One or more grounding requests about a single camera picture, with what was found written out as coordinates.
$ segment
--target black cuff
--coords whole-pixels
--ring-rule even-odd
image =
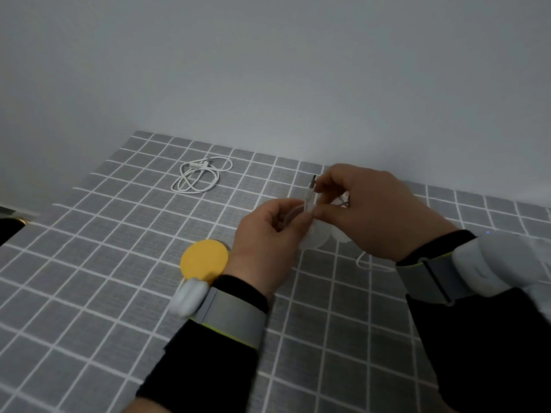
[[[268,314],[268,299],[256,288],[243,280],[233,275],[221,275],[213,281],[212,286],[220,291],[240,298]]]
[[[448,233],[447,235],[440,236],[429,243],[425,243],[420,248],[417,248],[411,252],[410,255],[397,262],[396,265],[414,265],[419,261],[419,258],[437,258],[438,256],[451,252],[458,246],[463,245],[463,243],[470,242],[475,238],[476,236],[468,230],[456,230]]]

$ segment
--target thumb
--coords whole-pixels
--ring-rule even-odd
[[[339,229],[344,224],[346,212],[349,209],[334,204],[318,204],[312,211],[314,219],[334,225]]]
[[[307,234],[310,225],[312,224],[312,214],[308,211],[303,211],[284,229],[281,233],[286,236],[286,240],[299,243]]]

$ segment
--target grid pattern tablecloth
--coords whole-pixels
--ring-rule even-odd
[[[217,187],[196,196],[170,191],[181,161],[209,155],[234,163]],[[120,411],[182,325],[166,306],[183,251],[209,237],[231,246],[244,215],[274,197],[304,197],[323,169],[136,132],[0,248],[0,412]],[[549,209],[408,186],[475,234],[551,238]],[[331,240],[298,255],[274,301],[251,412],[441,409],[399,277],[358,269],[359,254]]]

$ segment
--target black sleeve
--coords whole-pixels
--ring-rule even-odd
[[[268,313],[266,298],[246,282],[221,275],[212,284]],[[255,349],[188,320],[136,392],[172,413],[244,412],[255,375]]]
[[[450,233],[398,265],[435,258],[474,237],[468,231]],[[452,409],[549,410],[551,326],[522,290],[466,297],[452,306],[406,298],[440,394]]]

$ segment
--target person's left hand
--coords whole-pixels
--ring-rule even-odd
[[[303,212],[283,228],[285,215],[303,204],[294,198],[266,201],[243,217],[224,274],[233,275],[270,298],[286,280],[295,252],[312,224]]]

